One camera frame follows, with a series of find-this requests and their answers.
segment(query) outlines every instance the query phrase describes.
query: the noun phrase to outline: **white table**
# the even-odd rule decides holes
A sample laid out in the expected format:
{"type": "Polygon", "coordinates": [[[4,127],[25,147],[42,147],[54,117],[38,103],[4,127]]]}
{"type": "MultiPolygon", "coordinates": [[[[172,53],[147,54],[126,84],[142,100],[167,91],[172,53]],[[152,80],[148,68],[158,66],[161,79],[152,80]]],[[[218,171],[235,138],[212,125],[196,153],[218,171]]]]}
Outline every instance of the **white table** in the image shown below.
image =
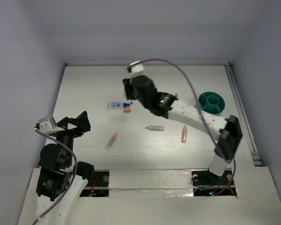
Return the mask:
{"type": "MultiPolygon", "coordinates": [[[[198,95],[213,91],[224,98],[226,107],[221,116],[238,116],[224,66],[182,66],[182,69],[198,95]]],[[[189,86],[175,68],[146,66],[145,73],[159,91],[178,93],[181,100],[194,105],[189,86]]],[[[161,198],[160,195],[131,194],[125,190],[131,185],[128,185],[131,170],[145,171],[140,176],[144,180],[149,176],[146,170],[158,170],[156,177],[160,178],[162,170],[208,168],[214,154],[206,134],[188,127],[187,142],[183,144],[180,139],[184,124],[154,116],[137,101],[134,101],[131,113],[108,110],[108,102],[127,102],[122,84],[126,77],[126,68],[122,66],[65,69],[53,116],[59,121],[66,116],[76,117],[84,110],[88,112],[91,131],[74,141],[78,160],[93,164],[97,170],[110,170],[111,179],[112,174],[124,170],[118,177],[113,177],[123,187],[121,192],[106,198],[79,198],[70,224],[281,225],[281,203],[271,175],[266,167],[254,167],[245,137],[236,155],[234,180],[238,198],[189,197],[192,195],[161,198]],[[148,131],[145,129],[148,125],[164,126],[165,131],[148,131]],[[115,133],[118,134],[117,140],[110,150],[106,150],[107,142],[115,133]]],[[[30,182],[21,225],[31,224],[34,219],[38,173],[38,170],[34,171],[30,182]]],[[[138,183],[133,184],[135,189],[144,188],[138,183]]],[[[166,184],[169,186],[164,189],[171,188],[169,180],[166,184]]]]}

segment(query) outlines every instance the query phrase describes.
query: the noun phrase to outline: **gray wall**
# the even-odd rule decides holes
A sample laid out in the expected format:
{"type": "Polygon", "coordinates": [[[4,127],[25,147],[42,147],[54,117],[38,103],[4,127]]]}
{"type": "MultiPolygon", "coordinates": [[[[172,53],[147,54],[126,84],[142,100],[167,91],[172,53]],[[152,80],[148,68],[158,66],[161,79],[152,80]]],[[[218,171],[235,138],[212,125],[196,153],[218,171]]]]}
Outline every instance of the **gray wall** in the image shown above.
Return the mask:
{"type": "Polygon", "coordinates": [[[35,0],[66,62],[227,62],[266,0],[35,0]]]}
{"type": "Polygon", "coordinates": [[[17,224],[64,63],[32,1],[0,0],[0,225],[17,224]]]}
{"type": "Polygon", "coordinates": [[[281,0],[268,1],[233,62],[258,151],[281,199],[281,0]]]}

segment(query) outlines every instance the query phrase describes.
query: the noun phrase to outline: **purple cable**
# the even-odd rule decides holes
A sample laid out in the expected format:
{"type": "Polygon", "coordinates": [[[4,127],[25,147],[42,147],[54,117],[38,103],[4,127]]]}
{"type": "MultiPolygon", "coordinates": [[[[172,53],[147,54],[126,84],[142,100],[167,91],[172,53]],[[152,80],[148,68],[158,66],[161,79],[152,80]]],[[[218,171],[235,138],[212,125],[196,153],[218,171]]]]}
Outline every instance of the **purple cable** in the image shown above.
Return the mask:
{"type": "MultiPolygon", "coordinates": [[[[188,79],[188,77],[186,76],[185,72],[184,72],[179,66],[177,66],[175,63],[170,62],[170,61],[168,61],[168,60],[163,60],[163,59],[148,59],[148,60],[142,60],[142,61],[136,62],[136,63],[134,63],[133,65],[128,66],[128,68],[132,68],[132,67],[134,67],[134,66],[136,66],[136,65],[139,65],[139,64],[141,64],[141,63],[150,62],[150,61],[161,61],[161,62],[166,62],[166,63],[172,65],[173,67],[175,67],[177,70],[179,70],[180,73],[182,73],[182,75],[184,76],[184,78],[186,79],[187,83],[189,84],[189,86],[190,86],[191,89],[192,89],[193,96],[194,96],[194,98],[195,98],[195,100],[196,100],[196,105],[197,105],[198,113],[199,113],[199,115],[200,115],[200,117],[201,117],[201,120],[202,120],[202,122],[203,122],[203,124],[204,124],[204,126],[205,126],[205,128],[206,128],[206,130],[207,130],[207,133],[208,133],[208,135],[209,135],[209,137],[210,137],[212,143],[215,145],[215,149],[216,149],[217,152],[220,154],[220,157],[221,157],[222,159],[224,159],[226,163],[230,164],[232,160],[227,160],[227,159],[226,159],[226,157],[225,157],[223,151],[222,151],[221,148],[217,145],[217,143],[215,142],[214,138],[212,137],[212,134],[211,134],[211,132],[210,132],[210,129],[209,129],[207,123],[206,123],[206,120],[205,120],[205,118],[204,118],[204,116],[203,116],[203,114],[202,114],[202,111],[200,110],[199,99],[198,99],[198,96],[197,96],[197,94],[196,94],[196,91],[195,91],[195,89],[194,89],[194,87],[193,87],[191,81],[188,79]]],[[[222,193],[224,190],[226,190],[226,189],[229,187],[229,184],[232,182],[232,180],[233,180],[233,178],[234,178],[234,174],[235,174],[235,171],[236,171],[236,163],[235,163],[235,159],[233,159],[233,161],[234,161],[234,172],[233,172],[232,178],[230,179],[230,181],[229,181],[229,183],[227,184],[227,186],[224,187],[219,193],[217,193],[217,195],[219,195],[219,194],[222,193]]]]}
{"type": "MultiPolygon", "coordinates": [[[[72,151],[69,147],[67,147],[64,143],[62,143],[62,142],[60,142],[60,141],[58,141],[58,140],[56,140],[56,139],[50,137],[49,135],[45,135],[44,133],[40,132],[40,131],[37,130],[37,129],[35,129],[35,132],[37,132],[39,135],[41,135],[41,136],[43,136],[43,137],[45,137],[45,138],[50,139],[51,141],[54,141],[55,143],[59,144],[61,147],[63,147],[63,148],[66,149],[67,151],[69,151],[69,152],[71,153],[71,155],[73,156],[74,162],[75,162],[74,171],[73,171],[73,176],[72,176],[72,179],[71,179],[71,181],[70,181],[70,183],[69,183],[69,186],[65,189],[65,191],[62,193],[62,195],[60,196],[60,198],[59,198],[50,208],[48,208],[45,212],[43,212],[43,213],[39,216],[39,217],[41,218],[41,217],[44,217],[48,212],[50,212],[50,211],[63,199],[63,197],[66,195],[66,193],[68,192],[68,190],[69,190],[70,187],[72,186],[72,184],[73,184],[73,182],[74,182],[74,178],[75,178],[76,173],[77,173],[77,164],[78,164],[78,162],[77,162],[77,157],[76,157],[76,155],[75,155],[75,154],[73,153],[73,151],[72,151]]],[[[32,225],[37,224],[37,222],[38,222],[38,218],[33,222],[32,225]]]]}

